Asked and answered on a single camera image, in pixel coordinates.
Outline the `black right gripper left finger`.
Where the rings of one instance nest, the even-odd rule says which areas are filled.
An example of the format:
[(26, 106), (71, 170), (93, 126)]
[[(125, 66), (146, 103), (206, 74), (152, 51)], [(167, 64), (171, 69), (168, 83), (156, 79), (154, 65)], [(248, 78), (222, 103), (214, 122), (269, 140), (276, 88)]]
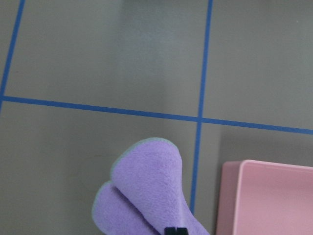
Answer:
[(176, 229), (176, 227), (166, 227), (166, 228), (164, 228), (164, 234), (165, 235), (176, 235), (177, 229)]

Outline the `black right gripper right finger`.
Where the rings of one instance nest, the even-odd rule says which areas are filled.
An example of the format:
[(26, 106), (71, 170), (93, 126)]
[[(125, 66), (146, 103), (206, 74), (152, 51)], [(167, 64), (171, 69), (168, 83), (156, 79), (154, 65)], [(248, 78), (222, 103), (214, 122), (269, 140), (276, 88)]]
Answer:
[(188, 235), (188, 229), (185, 227), (177, 227), (177, 235)]

